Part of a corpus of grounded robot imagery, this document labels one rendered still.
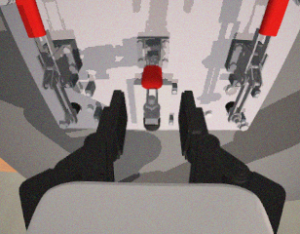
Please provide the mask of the toggle clamp with red handle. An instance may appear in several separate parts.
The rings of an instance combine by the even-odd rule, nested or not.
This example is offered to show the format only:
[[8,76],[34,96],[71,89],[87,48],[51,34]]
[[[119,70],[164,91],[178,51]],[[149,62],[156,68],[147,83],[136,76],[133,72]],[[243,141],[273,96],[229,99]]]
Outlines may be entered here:
[[[39,53],[36,58],[44,73],[42,88],[47,90],[50,87],[54,91],[64,113],[64,125],[68,127],[70,124],[77,124],[81,106],[76,102],[70,103],[64,89],[72,73],[79,73],[83,65],[75,39],[52,40],[49,29],[45,30],[36,0],[16,0],[16,4],[27,35],[33,38]],[[39,38],[42,36],[47,41],[43,47]]]
[[[242,86],[236,101],[229,101],[225,105],[229,123],[236,123],[236,125],[241,123],[241,113],[252,89],[255,86],[257,88],[263,86],[262,71],[269,57],[266,53],[272,37],[278,34],[288,2],[289,0],[268,1],[260,29],[256,28],[253,40],[232,39],[225,68],[227,72],[234,72]],[[264,44],[258,41],[260,34],[267,35]],[[247,84],[249,85],[244,94]],[[238,107],[243,94],[243,100]]]

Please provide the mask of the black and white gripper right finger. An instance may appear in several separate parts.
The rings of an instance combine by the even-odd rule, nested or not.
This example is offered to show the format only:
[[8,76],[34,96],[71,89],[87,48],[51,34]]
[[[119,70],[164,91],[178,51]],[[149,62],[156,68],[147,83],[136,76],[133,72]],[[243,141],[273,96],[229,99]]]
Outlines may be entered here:
[[208,133],[203,109],[196,108],[192,91],[181,94],[178,125],[182,156],[191,163],[189,183],[226,183],[253,192],[277,234],[286,197],[284,188],[250,171],[245,163],[220,147],[219,139]]

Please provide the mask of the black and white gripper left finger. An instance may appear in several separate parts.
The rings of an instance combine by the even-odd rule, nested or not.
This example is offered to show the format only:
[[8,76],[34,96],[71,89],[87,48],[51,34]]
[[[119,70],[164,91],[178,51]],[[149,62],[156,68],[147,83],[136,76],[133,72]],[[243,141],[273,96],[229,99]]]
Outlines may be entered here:
[[71,181],[115,182],[113,162],[123,155],[128,112],[125,93],[114,90],[109,106],[104,106],[96,133],[84,145],[60,160],[53,169],[25,180],[19,197],[26,231],[40,199],[53,186]]

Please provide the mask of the white fixture plate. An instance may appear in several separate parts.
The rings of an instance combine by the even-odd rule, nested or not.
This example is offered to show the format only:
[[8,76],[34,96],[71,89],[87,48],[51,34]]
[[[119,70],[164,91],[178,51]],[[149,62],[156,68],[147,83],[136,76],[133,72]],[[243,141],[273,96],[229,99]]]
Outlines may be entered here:
[[[201,107],[208,130],[239,130],[228,122],[225,104],[235,101],[240,87],[228,93],[230,85],[225,62],[232,39],[253,40],[260,28],[269,0],[36,0],[45,30],[53,40],[75,39],[82,67],[79,70],[79,92],[64,88],[71,102],[82,110],[77,124],[67,129],[97,129],[94,112],[109,106],[113,91],[122,90],[128,112],[128,130],[137,130],[133,82],[141,81],[143,68],[138,68],[137,36],[168,36],[169,65],[162,68],[163,81],[177,83],[177,95],[171,95],[170,112],[179,130],[178,113],[181,93],[193,91],[196,107]],[[19,47],[20,53],[46,104],[57,123],[63,111],[50,87],[42,88],[43,71],[37,60],[34,40],[24,28],[14,0],[0,8]],[[300,6],[289,0],[277,36],[267,50],[269,58],[262,71],[260,96],[249,95],[244,116],[250,126],[300,30]],[[93,97],[85,89],[94,81]],[[87,108],[94,107],[93,112]],[[212,117],[207,118],[206,112]]]

